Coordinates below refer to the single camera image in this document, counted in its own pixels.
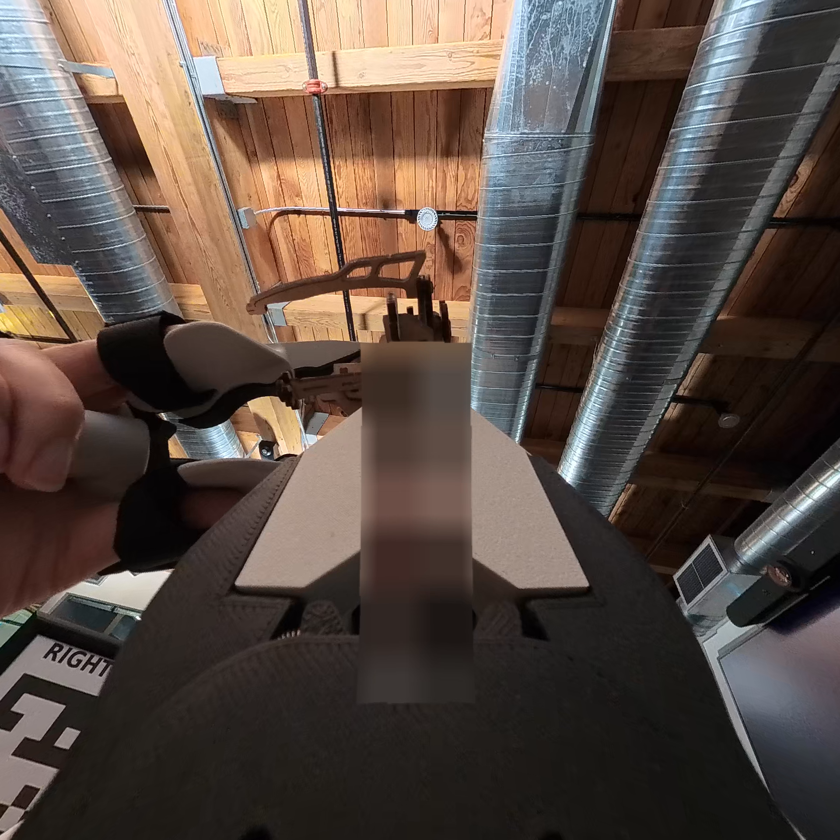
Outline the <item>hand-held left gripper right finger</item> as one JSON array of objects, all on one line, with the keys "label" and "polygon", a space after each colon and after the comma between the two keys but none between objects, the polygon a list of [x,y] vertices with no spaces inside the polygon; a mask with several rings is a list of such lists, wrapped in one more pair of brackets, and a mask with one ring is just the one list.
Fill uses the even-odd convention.
[{"label": "hand-held left gripper right finger", "polygon": [[589,582],[529,454],[473,420],[473,603],[587,592]]}]

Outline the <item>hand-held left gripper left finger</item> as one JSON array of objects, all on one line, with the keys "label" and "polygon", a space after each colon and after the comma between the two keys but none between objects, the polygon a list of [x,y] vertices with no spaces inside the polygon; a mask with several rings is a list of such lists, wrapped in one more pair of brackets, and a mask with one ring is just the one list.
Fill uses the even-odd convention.
[{"label": "hand-held left gripper left finger", "polygon": [[298,458],[235,589],[337,607],[359,604],[359,413]]}]

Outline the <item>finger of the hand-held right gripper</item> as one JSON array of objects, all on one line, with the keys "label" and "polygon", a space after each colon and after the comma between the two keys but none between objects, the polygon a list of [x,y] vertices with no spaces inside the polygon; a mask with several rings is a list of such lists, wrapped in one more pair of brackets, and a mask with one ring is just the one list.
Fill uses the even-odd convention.
[{"label": "finger of the hand-held right gripper", "polygon": [[343,340],[277,342],[266,347],[289,365],[336,364],[342,359],[357,358],[361,351],[360,343]]}]

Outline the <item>wooden model assembly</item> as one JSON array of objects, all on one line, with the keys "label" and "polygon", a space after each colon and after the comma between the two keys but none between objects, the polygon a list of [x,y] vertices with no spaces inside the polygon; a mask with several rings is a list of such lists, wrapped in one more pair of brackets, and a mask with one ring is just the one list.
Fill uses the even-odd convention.
[{"label": "wooden model assembly", "polygon": [[305,279],[280,282],[258,291],[248,300],[246,311],[263,316],[270,305],[287,305],[339,293],[349,336],[356,341],[350,293],[370,288],[388,291],[381,316],[386,342],[452,343],[452,323],[446,301],[434,301],[434,284],[424,274],[424,249],[391,255],[353,259],[338,270]]}]

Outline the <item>person's right hand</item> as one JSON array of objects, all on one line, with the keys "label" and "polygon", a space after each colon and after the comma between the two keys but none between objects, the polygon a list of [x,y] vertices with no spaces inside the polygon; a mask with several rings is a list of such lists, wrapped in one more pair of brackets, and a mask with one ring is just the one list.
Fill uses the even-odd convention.
[{"label": "person's right hand", "polygon": [[68,484],[85,410],[125,400],[95,341],[2,339],[1,614],[42,602],[117,560],[119,504]]}]

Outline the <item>silver flexible conduit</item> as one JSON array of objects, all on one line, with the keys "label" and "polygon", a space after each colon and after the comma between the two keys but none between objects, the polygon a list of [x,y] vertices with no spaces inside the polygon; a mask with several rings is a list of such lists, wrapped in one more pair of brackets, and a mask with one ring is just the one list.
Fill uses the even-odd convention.
[{"label": "silver flexible conduit", "polygon": [[[259,215],[270,215],[278,217],[313,216],[332,219],[330,210],[323,206],[272,206],[254,210],[256,218]],[[416,222],[416,213],[416,209],[338,207],[335,216],[395,221],[404,220],[414,224]]]}]

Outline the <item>thin silver conduit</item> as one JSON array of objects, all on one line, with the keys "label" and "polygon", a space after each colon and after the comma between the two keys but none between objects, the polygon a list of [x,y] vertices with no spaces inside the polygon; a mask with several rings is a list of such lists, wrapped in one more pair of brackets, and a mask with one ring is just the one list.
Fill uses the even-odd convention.
[{"label": "thin silver conduit", "polygon": [[256,179],[246,149],[246,108],[253,104],[230,104],[203,98],[197,86],[193,68],[194,56],[216,56],[219,69],[220,59],[215,45],[204,44],[196,53],[190,47],[181,9],[175,1],[163,2],[165,14],[180,55],[186,84],[191,92],[199,121],[205,135],[206,145],[213,161],[226,213],[238,242],[238,251],[248,276],[249,290],[246,300],[263,290],[263,281],[268,285],[282,278],[270,236],[257,222],[257,227],[242,230],[238,224],[236,210],[239,207],[254,207],[256,201]]}]

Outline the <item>black ceiling pipe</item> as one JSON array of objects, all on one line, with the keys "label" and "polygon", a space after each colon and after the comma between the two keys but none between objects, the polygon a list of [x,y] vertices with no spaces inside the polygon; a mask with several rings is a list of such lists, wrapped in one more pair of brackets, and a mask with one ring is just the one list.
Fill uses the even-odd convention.
[{"label": "black ceiling pipe", "polygon": [[[302,40],[303,40],[303,52],[306,58],[306,64],[308,69],[308,79],[310,78],[318,78],[321,79],[319,75],[319,68],[317,63],[317,55],[316,49],[314,45],[314,38],[312,34],[312,21],[310,16],[309,10],[309,2],[308,1],[298,1],[298,10],[299,16],[301,20],[301,32],[302,32]],[[322,171],[325,183],[325,189],[328,198],[328,209],[332,214],[332,219],[330,219],[331,227],[332,227],[332,239],[333,245],[336,255],[336,260],[338,263],[339,268],[344,268],[345,266],[345,256],[344,256],[344,248],[343,248],[343,237],[342,237],[342,230],[340,224],[340,217],[336,217],[336,210],[338,208],[337,203],[337,195],[335,190],[335,184],[333,180],[333,168],[332,168],[332,161],[329,149],[329,137],[326,125],[326,116],[324,111],[324,106],[322,103],[323,97],[325,93],[319,97],[309,96],[311,98],[311,105],[313,110],[313,118],[316,126],[317,136],[318,136],[318,147],[321,156],[321,163],[322,163]]]}]

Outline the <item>long black cross pipe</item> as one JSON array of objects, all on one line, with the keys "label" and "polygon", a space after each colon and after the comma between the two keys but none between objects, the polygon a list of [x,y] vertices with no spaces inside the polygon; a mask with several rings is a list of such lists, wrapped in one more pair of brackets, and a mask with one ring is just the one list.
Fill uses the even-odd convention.
[{"label": "long black cross pipe", "polygon": [[[444,221],[452,222],[475,222],[478,217],[477,211],[437,210],[439,224]],[[576,214],[579,222],[595,222],[606,224],[635,224],[641,221],[641,213],[618,213],[618,212],[582,212]],[[839,217],[808,217],[808,216],[773,216],[767,223],[770,229],[788,228],[827,228],[839,230]]]}]

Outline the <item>thin black rod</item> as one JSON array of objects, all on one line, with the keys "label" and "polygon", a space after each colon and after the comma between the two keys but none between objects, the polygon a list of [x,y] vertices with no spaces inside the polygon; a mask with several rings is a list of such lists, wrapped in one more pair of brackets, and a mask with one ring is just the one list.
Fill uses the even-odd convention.
[{"label": "thin black rod", "polygon": [[45,308],[52,316],[52,318],[57,322],[62,332],[65,334],[64,339],[56,339],[57,343],[76,343],[78,341],[76,335],[72,332],[70,325],[67,321],[63,318],[60,314],[60,311],[57,309],[56,305],[52,302],[49,296],[46,294],[46,291],[40,286],[39,282],[35,278],[33,272],[28,268],[23,258],[17,252],[16,248],[12,244],[12,242],[8,239],[5,232],[1,230],[1,245],[6,250],[8,256],[11,260],[15,263],[16,267],[20,269],[21,273],[23,274],[24,278],[26,279],[27,283],[30,285],[38,299],[44,304]]}]

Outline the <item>glass window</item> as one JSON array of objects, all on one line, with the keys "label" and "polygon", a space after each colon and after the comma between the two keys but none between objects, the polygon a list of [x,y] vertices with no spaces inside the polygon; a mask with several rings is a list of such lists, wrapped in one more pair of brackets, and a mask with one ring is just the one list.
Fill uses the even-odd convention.
[{"label": "glass window", "polygon": [[79,635],[122,645],[140,623],[142,612],[70,591],[48,599],[38,618]]}]

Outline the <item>black mounted device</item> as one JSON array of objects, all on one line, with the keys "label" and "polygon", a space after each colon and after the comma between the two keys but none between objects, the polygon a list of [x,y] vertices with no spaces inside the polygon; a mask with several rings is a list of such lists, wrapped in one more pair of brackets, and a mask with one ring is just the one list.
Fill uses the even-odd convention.
[{"label": "black mounted device", "polygon": [[816,535],[769,561],[761,576],[726,608],[726,618],[736,627],[773,621],[803,601],[815,589],[838,576],[838,535]]}]

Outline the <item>dark monitor screen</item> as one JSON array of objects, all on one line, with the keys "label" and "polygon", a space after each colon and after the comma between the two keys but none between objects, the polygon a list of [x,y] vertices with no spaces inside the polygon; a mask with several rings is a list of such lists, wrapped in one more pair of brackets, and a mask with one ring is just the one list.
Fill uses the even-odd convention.
[{"label": "dark monitor screen", "polygon": [[779,621],[718,661],[782,813],[804,838],[839,838],[838,610]]}]

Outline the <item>white wall vent unit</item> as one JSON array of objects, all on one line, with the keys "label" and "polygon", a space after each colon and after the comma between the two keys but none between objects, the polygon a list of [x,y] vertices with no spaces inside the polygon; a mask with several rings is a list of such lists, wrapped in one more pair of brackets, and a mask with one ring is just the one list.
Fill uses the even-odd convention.
[{"label": "white wall vent unit", "polygon": [[675,573],[677,606],[702,640],[727,619],[727,607],[754,582],[744,574],[734,540],[709,535]]}]

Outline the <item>spiral metal duct with panel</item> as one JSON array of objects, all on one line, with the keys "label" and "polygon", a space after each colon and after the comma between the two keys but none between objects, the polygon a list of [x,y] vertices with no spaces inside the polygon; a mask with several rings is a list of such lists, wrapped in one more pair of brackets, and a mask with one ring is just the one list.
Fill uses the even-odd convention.
[{"label": "spiral metal duct with panel", "polygon": [[2,209],[106,324],[181,311],[39,2],[1,2]]}]

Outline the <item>spiral metal air duct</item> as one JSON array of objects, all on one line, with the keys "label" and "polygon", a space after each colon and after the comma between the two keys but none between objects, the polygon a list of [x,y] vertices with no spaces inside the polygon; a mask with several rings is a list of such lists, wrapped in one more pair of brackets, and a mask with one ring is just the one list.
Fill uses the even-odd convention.
[{"label": "spiral metal air duct", "polygon": [[614,509],[838,86],[838,1],[715,2],[559,472]]},{"label": "spiral metal air duct", "polygon": [[614,1],[518,1],[482,143],[471,406],[519,443],[579,208]]},{"label": "spiral metal air duct", "polygon": [[816,458],[734,541],[738,567],[761,571],[798,548],[839,512],[839,443]]}]

